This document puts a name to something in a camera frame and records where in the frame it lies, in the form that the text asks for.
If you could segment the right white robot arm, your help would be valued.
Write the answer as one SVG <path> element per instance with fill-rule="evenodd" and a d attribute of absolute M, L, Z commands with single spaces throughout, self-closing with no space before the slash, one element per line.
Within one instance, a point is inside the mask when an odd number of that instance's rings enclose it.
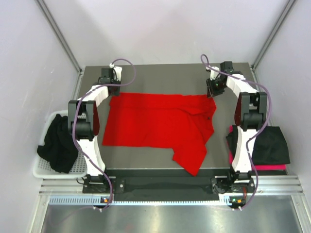
<path fill-rule="evenodd" d="M 237 127 L 238 140 L 232 168 L 236 173 L 249 173 L 253 166 L 252 154 L 258 133 L 266 121 L 268 96 L 259 92 L 241 72 L 233 69 L 232 62 L 223 62 L 220 67 L 206 67 L 207 96 L 209 98 L 222 94 L 225 88 L 230 89 L 237 97 L 234 121 Z"/>

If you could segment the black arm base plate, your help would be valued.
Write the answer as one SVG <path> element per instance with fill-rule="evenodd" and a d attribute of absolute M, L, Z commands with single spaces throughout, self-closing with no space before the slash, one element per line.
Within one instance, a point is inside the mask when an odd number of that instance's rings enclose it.
<path fill-rule="evenodd" d="M 217 200 L 219 194 L 253 193 L 254 181 L 233 183 L 228 168 L 202 168 L 196 176 L 180 168 L 108 169 L 103 175 L 86 175 L 85 194 L 113 194 L 114 200 Z"/>

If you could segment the red t shirt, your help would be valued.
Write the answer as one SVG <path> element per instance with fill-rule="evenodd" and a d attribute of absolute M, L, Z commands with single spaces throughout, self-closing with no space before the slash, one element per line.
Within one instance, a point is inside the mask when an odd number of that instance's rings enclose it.
<path fill-rule="evenodd" d="M 214 133 L 212 98 L 121 93 L 109 106 L 102 145 L 172 149 L 173 161 L 189 174 L 198 174 Z"/>

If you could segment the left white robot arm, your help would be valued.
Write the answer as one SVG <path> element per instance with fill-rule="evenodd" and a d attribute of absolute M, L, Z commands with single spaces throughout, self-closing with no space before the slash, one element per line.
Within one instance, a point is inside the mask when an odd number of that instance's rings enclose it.
<path fill-rule="evenodd" d="M 105 170 L 98 145 L 98 106 L 109 96 L 120 94 L 121 72 L 118 66 L 102 68 L 101 76 L 91 89 L 68 103 L 68 131 L 75 133 L 74 144 L 78 144 L 79 152 L 85 157 L 86 173 L 90 176 L 102 175 Z"/>

